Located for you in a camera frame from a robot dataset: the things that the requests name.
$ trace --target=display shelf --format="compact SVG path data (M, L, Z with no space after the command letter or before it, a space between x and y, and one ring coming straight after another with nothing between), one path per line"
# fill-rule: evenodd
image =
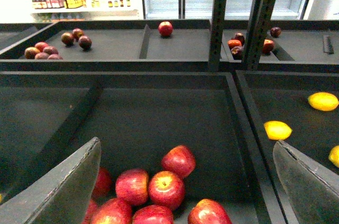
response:
M323 36L331 38L334 54L323 52ZM326 62L339 64L339 31L283 31L278 38L274 38L295 61Z
M292 128L286 142L336 174L329 160L338 145L339 109L322 112L313 109L308 96L324 91L339 96L339 74L237 71L238 86L248 117L269 168L288 223L298 223L279 181L273 161L275 141L269 140L264 122L278 120Z
M31 10L32 14L39 13L80 13L80 12L124 12L124 11L136 11L136 8L133 7L113 7L113 8L48 8L42 10Z
M174 211L176 224L187 223L203 198L219 201L233 223L284 223L230 73L38 73L19 79L31 85L49 82L51 89L64 82L70 89L94 82L103 86L60 154L68 156L96 135L102 143L101 165L114 177L135 167L153 176L167 151L187 145L197 166L185 180L185 201Z

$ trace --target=lemon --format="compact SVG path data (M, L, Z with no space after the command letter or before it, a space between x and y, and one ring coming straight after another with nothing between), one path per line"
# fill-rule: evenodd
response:
M266 122L264 127L271 140L285 140L292 133L292 129L286 123L280 121Z
M335 146L329 152L328 159L336 166L339 167L339 146Z
M314 109L321 111L332 111L335 110L339 105L338 98L335 95L325 92L312 94L310 97L308 97L308 103Z

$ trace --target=red apple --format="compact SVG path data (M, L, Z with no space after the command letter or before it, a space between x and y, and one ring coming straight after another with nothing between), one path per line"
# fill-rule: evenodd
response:
M218 202L211 199L201 200L190 212L189 224L232 224L226 211Z
M59 54L58 49L56 47L53 47L53 46L45 47L43 49L43 52L47 53L49 55L53 55L53 54L57 54L58 55Z
M161 171L150 180L149 197L154 204L177 209L185 197L185 184L175 173Z
M132 224L173 224L172 211L160 205L149 205L136 211Z
M34 59L38 53L40 53L40 50L35 47L29 47L25 49L26 59Z
M48 59L49 54L41 52L36 54L36 56L34 57L35 60L41 60L41 59Z
M91 224L130 224L132 207L124 199L110 199L93 215Z
M187 146L177 146L170 150L161 161L164 170L184 179L195 169L195 158Z
M136 168L123 172L115 183L118 198L124 199L130 205L142 205L148 200L148 174L145 170Z
M113 181L110 172L106 168L100 167L92 192L92 197L96 199L106 196L111 189L112 183Z
M45 47L48 47L49 45L46 43L46 42L38 42L37 44L35 44L35 47L37 48L37 49L39 49L40 50L40 52L43 52L43 49L45 48Z
M47 59L48 60L63 60L63 58L60 55L57 55L56 53L54 53L53 55L50 55Z
M264 47L263 47L263 53L269 53L274 49L274 41L273 40L265 40L264 41Z
M161 22L158 26L158 31L162 37L169 37L173 32L173 26L168 21Z
M76 41L78 41L79 38L80 38L81 36L85 35L85 34L84 34L84 31L81 30L81 29L79 29L79 28L73 29L72 34L73 34L74 39L75 39Z
M90 204L87 207L85 218L81 224L91 224L91 218L93 214L97 211L97 204L93 199L90 200Z

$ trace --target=bottle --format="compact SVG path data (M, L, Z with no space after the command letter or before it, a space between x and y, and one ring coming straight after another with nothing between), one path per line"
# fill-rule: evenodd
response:
M51 0L46 0L47 8L52 8L52 2Z

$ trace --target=black display bin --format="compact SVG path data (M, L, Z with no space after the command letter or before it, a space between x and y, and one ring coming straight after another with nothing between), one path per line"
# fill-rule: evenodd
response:
M322 112L313 109L308 96L330 92L339 96L339 74L236 71L237 85L255 138L270 171L288 223L298 223L273 162L275 141L264 129L266 121L278 120L293 130L286 142L336 174L339 169L329 160L330 150L338 145L339 109Z
M64 58L58 62L107 62L147 60L207 61L210 43L209 20L172 20L174 31L169 38L158 32L159 20L71 21L58 22L30 37L11 50L0 53L1 59L25 59L24 50L39 41L58 49ZM81 28L92 39L90 51L75 42L65 46L61 35Z
M0 24L0 52L48 25L48 23Z
M68 142L64 151L53 152L54 159L66 158L96 136L102 143L101 165L114 178L135 167L154 175L171 148L190 147L197 167L185 179L186 198L174 213L175 223L187 223L203 198L221 202L234 224L284 223L230 73L3 72L0 79L3 87L44 90L41 98L47 102L57 102L60 98L53 95L60 90L86 93L72 97L78 105L62 100L82 114L76 119L79 126L69 124L74 117L66 118L64 125L76 132L52 141ZM35 104L37 110L45 108L43 101ZM36 116L53 118L43 112Z

